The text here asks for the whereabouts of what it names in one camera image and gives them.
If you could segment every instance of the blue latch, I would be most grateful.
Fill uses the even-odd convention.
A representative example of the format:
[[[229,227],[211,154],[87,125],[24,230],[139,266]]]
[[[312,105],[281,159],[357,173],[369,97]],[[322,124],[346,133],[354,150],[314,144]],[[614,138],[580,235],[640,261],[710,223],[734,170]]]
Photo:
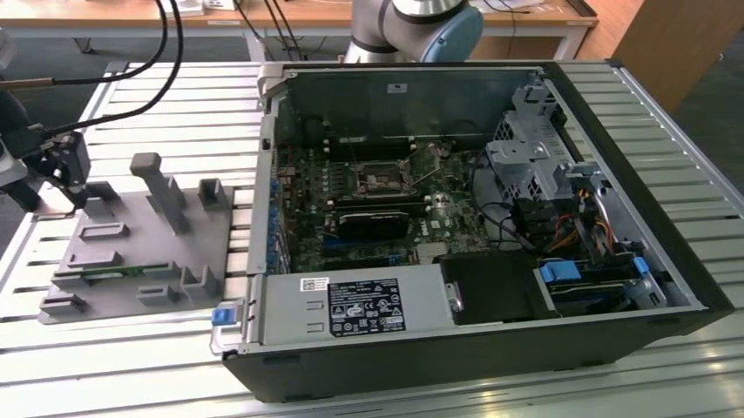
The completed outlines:
[[[636,257],[635,259],[632,259],[632,263],[636,265],[642,276],[646,276],[647,273],[651,271],[647,260],[643,257]]]
[[[577,263],[573,261],[551,261],[540,268],[540,273],[545,283],[581,280]]]
[[[236,325],[237,312],[234,307],[218,307],[211,311],[211,324],[215,327],[222,327],[225,325]]]

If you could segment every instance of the power supply label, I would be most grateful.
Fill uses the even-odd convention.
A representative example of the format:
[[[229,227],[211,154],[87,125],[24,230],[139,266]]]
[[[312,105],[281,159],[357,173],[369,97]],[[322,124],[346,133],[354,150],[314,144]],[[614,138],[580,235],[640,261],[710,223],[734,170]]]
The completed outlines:
[[[328,302],[334,337],[406,331],[398,279],[329,283]]]

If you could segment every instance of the gray floor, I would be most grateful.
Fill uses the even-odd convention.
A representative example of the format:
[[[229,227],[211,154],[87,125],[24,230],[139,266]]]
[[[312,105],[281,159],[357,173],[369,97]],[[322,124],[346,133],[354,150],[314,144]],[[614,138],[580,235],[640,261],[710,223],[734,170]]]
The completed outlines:
[[[321,38],[306,37],[301,40],[301,48],[312,59],[336,59],[345,51],[348,39],[332,37],[318,50],[321,41]],[[278,42],[268,42],[274,55],[285,59],[286,53]],[[111,61],[147,60],[157,48],[157,39],[95,39],[94,48],[95,54],[85,55],[78,53],[69,39],[20,40],[19,56],[3,76],[10,79],[99,77]],[[174,56],[169,49],[163,59],[173,61]],[[248,49],[237,38],[190,38],[186,42],[185,61],[242,60],[248,60]],[[94,86],[58,87],[19,91],[16,96],[32,119],[46,126],[57,126],[78,120],[93,91]],[[714,66],[674,115],[740,190],[744,190],[743,103],[744,32],[731,44],[726,59]],[[0,254],[22,217],[14,202],[0,196]]]

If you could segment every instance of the motherboard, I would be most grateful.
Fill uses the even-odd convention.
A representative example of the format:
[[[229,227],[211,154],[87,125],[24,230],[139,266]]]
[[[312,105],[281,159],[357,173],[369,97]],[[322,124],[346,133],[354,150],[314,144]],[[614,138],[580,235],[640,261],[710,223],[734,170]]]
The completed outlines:
[[[278,179],[296,273],[432,264],[489,249],[471,198],[473,151],[447,138],[288,145]]]

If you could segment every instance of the aluminum extrusion table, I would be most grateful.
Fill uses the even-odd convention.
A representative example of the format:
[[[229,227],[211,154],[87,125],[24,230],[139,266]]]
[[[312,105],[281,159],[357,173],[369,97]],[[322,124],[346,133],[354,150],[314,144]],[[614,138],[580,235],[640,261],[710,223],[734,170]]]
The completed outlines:
[[[561,63],[682,233],[744,307],[744,202],[624,69]],[[165,82],[161,64],[99,86],[85,118],[129,110]],[[258,64],[186,64],[149,114],[89,129],[91,180],[143,190],[134,152],[159,152],[182,187],[219,177],[237,187],[226,298],[246,292]],[[579,149],[591,158],[588,146]],[[210,310],[47,327],[40,299],[74,220],[23,222],[0,261],[3,417],[353,416],[627,417],[735,415],[744,408],[744,313],[654,343],[614,365],[429,388],[264,404],[210,351]]]

